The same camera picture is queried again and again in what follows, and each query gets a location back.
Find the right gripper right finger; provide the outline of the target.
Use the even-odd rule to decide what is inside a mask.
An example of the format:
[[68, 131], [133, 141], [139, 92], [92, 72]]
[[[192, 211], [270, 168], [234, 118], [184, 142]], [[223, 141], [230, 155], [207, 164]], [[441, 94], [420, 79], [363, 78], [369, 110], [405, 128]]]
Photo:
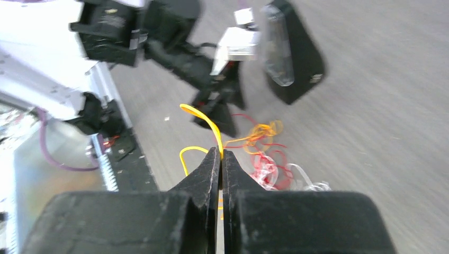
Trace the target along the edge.
[[222, 160], [225, 253], [396, 253], [379, 209], [345, 191], [268, 191]]

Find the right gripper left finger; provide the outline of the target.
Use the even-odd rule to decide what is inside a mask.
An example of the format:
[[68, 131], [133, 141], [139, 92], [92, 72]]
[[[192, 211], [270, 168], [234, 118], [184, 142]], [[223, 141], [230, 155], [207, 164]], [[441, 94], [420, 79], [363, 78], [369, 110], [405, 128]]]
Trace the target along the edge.
[[166, 192], [53, 197], [22, 253], [215, 253], [220, 152]]

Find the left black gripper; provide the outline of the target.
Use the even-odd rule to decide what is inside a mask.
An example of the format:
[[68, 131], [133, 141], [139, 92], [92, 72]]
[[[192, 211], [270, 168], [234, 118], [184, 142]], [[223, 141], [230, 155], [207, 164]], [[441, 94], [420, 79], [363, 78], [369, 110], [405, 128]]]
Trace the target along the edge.
[[[222, 134], [235, 138], [238, 129], [226, 103], [231, 103], [241, 110], [246, 109], [239, 80], [240, 61], [225, 64], [224, 70], [217, 77], [209, 75], [211, 68], [210, 59], [195, 59], [192, 62], [193, 86], [199, 90], [192, 100], [192, 106], [215, 123]], [[217, 99], [222, 102], [206, 102], [213, 92], [219, 94]]]

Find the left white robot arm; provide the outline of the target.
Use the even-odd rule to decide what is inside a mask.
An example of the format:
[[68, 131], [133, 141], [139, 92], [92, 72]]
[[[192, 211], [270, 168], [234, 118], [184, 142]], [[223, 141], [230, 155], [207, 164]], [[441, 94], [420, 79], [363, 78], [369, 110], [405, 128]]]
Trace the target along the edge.
[[188, 42], [200, 1], [1, 1], [1, 95], [87, 135], [128, 133], [114, 95], [93, 86], [110, 65], [152, 60], [197, 89], [191, 105], [223, 133], [238, 133], [228, 104], [245, 107], [239, 62]]

